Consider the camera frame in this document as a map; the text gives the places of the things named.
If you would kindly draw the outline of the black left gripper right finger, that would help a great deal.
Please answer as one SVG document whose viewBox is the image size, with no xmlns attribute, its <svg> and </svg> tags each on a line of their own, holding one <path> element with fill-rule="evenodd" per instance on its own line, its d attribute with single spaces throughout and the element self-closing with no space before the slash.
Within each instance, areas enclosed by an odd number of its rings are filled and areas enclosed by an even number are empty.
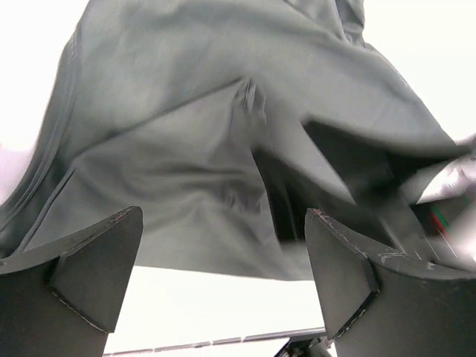
<svg viewBox="0 0 476 357">
<path fill-rule="evenodd" d="M 310 209 L 305 238 L 340 356 L 473 356 L 475 275 L 409 257 Z"/>
</svg>

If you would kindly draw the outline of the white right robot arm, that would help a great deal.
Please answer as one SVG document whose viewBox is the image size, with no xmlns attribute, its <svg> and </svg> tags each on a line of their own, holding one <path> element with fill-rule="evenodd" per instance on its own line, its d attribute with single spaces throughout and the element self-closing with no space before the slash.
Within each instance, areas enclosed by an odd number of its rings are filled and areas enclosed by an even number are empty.
<svg viewBox="0 0 476 357">
<path fill-rule="evenodd" d="M 402 184 L 447 158 L 393 152 L 378 141 L 316 122 L 304 129 L 314 142 L 315 153 L 323 154 L 325 162 L 336 169 L 353 201 L 331 193 L 283 158 L 256 150 L 254 160 L 268 191 L 278 239 L 301 241 L 306 211 L 315 208 L 377 242 L 435 260 L 437 255 L 422 248 L 421 239 L 444 233 L 475 195 L 464 190 L 454 197 L 418 203 L 404 196 Z"/>
</svg>

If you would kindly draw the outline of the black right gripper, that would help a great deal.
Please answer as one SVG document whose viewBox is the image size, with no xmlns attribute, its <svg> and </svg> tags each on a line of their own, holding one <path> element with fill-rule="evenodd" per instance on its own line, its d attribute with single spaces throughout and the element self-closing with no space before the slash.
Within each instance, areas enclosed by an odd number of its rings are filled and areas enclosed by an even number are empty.
<svg viewBox="0 0 476 357">
<path fill-rule="evenodd" d="M 280 241 L 302 242 L 304 216 L 314 208 L 403 254 L 435 260 L 412 209 L 422 188 L 406 193 L 403 186 L 446 162 L 443 148 L 392 145 L 316 122 L 285 142 L 290 149 L 261 144 L 252 150 Z"/>
</svg>

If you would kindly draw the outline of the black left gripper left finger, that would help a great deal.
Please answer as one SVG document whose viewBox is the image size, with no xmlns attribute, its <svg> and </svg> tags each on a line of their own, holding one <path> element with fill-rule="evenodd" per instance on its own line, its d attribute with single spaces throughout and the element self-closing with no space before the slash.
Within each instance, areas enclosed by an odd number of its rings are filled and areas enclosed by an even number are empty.
<svg viewBox="0 0 476 357">
<path fill-rule="evenodd" d="M 129 207 L 1 260 L 2 356 L 101 356 L 115 331 L 143 232 Z"/>
</svg>

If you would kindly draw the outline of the dark grey t-shirt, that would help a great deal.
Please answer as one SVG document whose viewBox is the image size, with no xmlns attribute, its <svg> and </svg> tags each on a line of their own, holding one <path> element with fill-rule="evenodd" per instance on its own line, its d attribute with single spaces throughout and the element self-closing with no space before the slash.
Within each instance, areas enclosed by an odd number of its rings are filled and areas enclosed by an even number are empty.
<svg viewBox="0 0 476 357">
<path fill-rule="evenodd" d="M 316 122 L 469 153 L 363 30 L 361 1 L 90 1 L 1 206 L 1 255 L 138 206 L 139 266 L 311 280 L 303 241 L 277 238 L 253 148 L 290 149 Z"/>
</svg>

